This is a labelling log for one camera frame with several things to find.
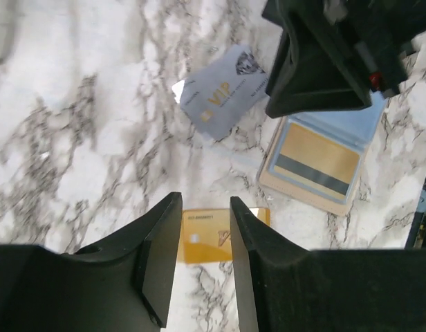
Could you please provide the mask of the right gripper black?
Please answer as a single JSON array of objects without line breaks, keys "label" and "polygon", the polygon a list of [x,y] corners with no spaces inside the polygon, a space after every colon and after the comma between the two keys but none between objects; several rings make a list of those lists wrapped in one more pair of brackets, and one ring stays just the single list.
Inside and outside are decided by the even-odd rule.
[{"label": "right gripper black", "polygon": [[426,31],[426,1],[268,1],[283,30],[266,87],[266,115],[360,110],[370,92],[399,94],[402,53]]}]

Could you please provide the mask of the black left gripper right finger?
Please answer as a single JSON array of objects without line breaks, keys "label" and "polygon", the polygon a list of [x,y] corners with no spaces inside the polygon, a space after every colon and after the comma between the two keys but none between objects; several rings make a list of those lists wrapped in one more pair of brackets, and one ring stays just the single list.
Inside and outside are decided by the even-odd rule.
[{"label": "black left gripper right finger", "polygon": [[306,250],[230,199],[241,331],[426,331],[426,249]]}]

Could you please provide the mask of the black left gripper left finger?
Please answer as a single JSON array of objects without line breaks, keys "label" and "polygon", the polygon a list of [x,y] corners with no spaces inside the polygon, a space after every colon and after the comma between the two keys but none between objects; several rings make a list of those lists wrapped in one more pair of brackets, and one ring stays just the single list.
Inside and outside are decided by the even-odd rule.
[{"label": "black left gripper left finger", "polygon": [[0,245],[0,331],[159,331],[166,327],[182,196],[73,254]]}]

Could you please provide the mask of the beige leather card holder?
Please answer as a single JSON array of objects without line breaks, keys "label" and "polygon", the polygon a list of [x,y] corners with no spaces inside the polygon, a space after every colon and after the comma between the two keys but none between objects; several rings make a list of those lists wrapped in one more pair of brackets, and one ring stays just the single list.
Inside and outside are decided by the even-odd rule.
[{"label": "beige leather card holder", "polygon": [[385,99],[371,94],[359,111],[309,111],[283,118],[259,171],[259,182],[298,201],[345,215]]}]

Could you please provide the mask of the silver VIP card top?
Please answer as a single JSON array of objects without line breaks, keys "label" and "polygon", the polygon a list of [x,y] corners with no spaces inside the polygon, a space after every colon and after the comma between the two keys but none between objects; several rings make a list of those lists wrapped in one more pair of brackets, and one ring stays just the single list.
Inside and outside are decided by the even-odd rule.
[{"label": "silver VIP card top", "polygon": [[268,74],[250,47],[233,45],[220,59],[175,83],[172,92],[197,131],[222,140],[266,96],[267,83]]}]

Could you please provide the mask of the gold card with magnetic stripe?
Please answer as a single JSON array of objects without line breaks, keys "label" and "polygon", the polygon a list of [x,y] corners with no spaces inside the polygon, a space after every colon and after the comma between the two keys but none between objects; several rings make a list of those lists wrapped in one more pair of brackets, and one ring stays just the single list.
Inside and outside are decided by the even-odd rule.
[{"label": "gold card with magnetic stripe", "polygon": [[296,122],[287,122],[275,143],[268,171],[338,204],[347,202],[360,155]]}]

